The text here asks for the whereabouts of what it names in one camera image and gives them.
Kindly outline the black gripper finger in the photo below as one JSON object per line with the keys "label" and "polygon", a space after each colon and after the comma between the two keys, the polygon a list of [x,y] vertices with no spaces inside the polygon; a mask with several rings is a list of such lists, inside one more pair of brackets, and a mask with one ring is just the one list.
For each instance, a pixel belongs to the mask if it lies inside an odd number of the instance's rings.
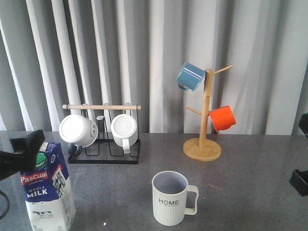
{"label": "black gripper finger", "polygon": [[35,169],[38,152],[45,141],[43,130],[35,130],[23,138],[10,139],[13,153],[0,152],[0,179],[4,180],[20,171]]}
{"label": "black gripper finger", "polygon": [[308,138],[308,113],[305,113],[301,116],[298,126],[306,138]]}
{"label": "black gripper finger", "polygon": [[301,196],[308,194],[308,171],[299,171],[298,169],[292,172],[289,180],[290,184],[297,190]]}

